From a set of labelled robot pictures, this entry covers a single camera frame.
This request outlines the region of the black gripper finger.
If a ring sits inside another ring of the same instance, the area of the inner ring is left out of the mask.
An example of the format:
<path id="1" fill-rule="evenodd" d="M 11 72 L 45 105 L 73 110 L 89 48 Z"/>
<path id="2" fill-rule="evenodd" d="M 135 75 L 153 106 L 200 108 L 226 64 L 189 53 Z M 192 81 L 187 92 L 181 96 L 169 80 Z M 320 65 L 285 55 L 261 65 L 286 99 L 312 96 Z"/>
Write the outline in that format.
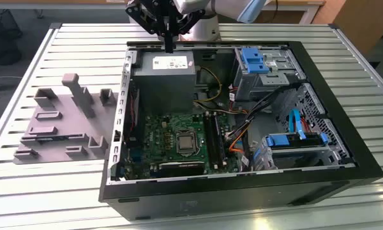
<path id="1" fill-rule="evenodd" d="M 141 3 L 129 3 L 125 9 L 129 17 L 145 29 L 149 34 L 157 34 L 164 42 L 165 52 L 169 52 L 169 32 L 164 21 L 164 16 L 155 16 Z"/>
<path id="2" fill-rule="evenodd" d="M 205 11 L 195 11 L 179 19 L 183 14 L 179 11 L 169 11 L 169 53 L 175 51 L 179 35 L 187 34 L 204 15 Z"/>

